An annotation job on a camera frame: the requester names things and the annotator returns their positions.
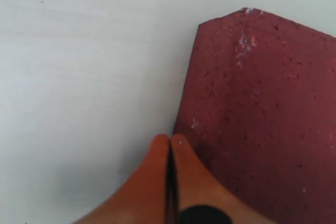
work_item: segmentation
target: white surface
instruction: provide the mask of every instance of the white surface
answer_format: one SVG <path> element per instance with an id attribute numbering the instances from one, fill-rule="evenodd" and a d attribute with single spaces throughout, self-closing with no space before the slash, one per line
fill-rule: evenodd
<path id="1" fill-rule="evenodd" d="M 336 35 L 335 0 L 0 0 L 0 223 L 74 221 L 171 133 L 197 25 L 258 7 Z"/>

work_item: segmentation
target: white table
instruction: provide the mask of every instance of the white table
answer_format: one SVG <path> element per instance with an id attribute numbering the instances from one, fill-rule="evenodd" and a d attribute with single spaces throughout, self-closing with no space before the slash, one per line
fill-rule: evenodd
<path id="1" fill-rule="evenodd" d="M 197 25 L 258 7 L 336 35 L 335 0 L 0 0 L 0 223 L 70 223 L 171 133 Z"/>

